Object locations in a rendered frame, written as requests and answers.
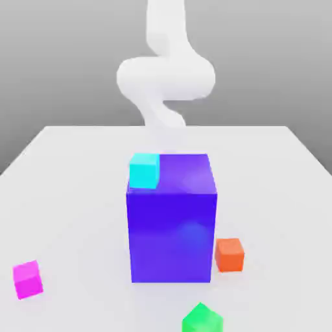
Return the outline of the small cyan cube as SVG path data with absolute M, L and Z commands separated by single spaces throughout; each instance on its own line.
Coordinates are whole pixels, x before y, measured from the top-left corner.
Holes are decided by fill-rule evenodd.
M 155 189 L 160 180 L 160 155 L 135 153 L 129 163 L 131 188 Z

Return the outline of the small orange cube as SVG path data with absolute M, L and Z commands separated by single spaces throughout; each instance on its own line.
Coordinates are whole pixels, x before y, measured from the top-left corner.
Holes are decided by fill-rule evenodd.
M 241 272 L 244 248 L 238 238 L 217 239 L 215 261 L 220 272 Z

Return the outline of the small green cube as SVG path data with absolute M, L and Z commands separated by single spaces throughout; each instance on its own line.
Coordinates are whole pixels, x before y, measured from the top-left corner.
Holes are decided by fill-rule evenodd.
M 223 332 L 223 317 L 199 303 L 182 320 L 182 332 Z

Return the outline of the small magenta cube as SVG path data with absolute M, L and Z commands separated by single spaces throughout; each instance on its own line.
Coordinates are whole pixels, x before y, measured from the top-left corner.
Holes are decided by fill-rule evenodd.
M 43 284 L 37 260 L 16 265 L 12 271 L 14 286 L 19 300 L 43 292 Z

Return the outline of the large purple box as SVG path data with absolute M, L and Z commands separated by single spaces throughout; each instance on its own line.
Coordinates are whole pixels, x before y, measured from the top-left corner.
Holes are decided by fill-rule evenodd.
M 155 189 L 126 190 L 134 283 L 211 280 L 217 188 L 207 154 L 162 154 Z

